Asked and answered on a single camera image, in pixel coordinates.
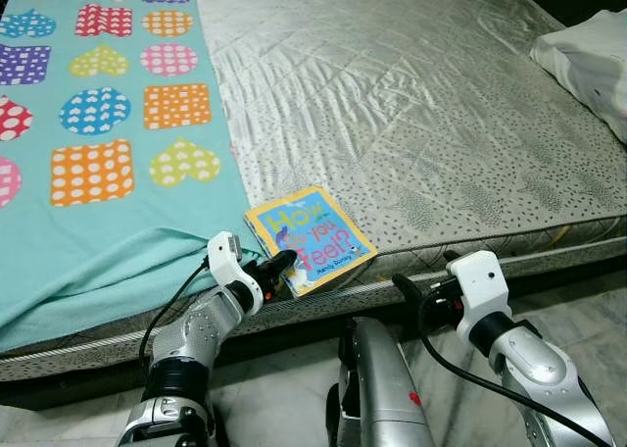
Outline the silver right robot leg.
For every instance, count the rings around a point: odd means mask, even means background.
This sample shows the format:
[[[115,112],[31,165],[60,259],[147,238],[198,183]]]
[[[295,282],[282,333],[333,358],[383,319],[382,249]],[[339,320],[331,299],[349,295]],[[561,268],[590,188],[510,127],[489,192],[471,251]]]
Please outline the silver right robot leg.
[[[339,361],[325,411],[331,447],[438,447],[388,326],[367,317],[345,321]]]

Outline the white pillow with green tree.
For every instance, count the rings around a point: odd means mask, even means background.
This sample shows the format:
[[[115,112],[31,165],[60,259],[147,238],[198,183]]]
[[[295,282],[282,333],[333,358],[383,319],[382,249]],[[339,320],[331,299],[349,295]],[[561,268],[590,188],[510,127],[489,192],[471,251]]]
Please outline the white pillow with green tree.
[[[538,36],[530,58],[627,142],[626,13],[599,11],[578,25]]]

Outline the blue yellow children's book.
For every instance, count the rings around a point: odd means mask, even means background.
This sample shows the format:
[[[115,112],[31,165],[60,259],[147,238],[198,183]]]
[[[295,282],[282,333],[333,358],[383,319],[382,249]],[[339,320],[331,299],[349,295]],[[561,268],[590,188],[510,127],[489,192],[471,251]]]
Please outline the blue yellow children's book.
[[[379,254],[319,184],[246,211],[245,223],[265,247],[266,255],[283,250],[296,253],[294,268],[285,276],[295,298],[317,293]]]

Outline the teal blanket with colourful shapes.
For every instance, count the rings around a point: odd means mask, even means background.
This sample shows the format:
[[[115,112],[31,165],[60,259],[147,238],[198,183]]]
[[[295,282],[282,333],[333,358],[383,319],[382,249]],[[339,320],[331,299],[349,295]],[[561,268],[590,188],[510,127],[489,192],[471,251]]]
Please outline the teal blanket with colourful shapes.
[[[248,199],[197,0],[0,14],[0,353],[161,307]]]

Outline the grey quilted mattress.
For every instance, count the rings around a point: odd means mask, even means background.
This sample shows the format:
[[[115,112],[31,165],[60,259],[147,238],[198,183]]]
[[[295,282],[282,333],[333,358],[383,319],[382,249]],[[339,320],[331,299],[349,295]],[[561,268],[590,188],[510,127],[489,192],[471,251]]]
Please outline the grey quilted mattress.
[[[276,291],[241,333],[394,303],[386,277],[448,251],[521,275],[626,253],[626,148],[530,58],[559,28],[530,0],[197,2],[246,211],[319,184],[379,251],[317,293]],[[174,293],[210,285],[205,255]],[[0,381],[133,362],[168,301],[6,350]]]

